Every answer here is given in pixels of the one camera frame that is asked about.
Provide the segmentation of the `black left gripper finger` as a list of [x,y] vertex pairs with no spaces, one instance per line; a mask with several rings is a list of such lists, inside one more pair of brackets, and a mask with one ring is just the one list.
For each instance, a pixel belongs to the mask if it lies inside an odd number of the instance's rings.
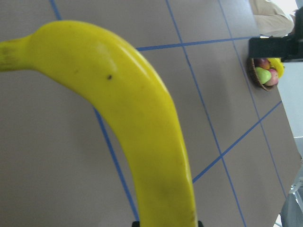
[[249,39],[250,58],[280,58],[282,62],[303,60],[303,29],[285,37]]

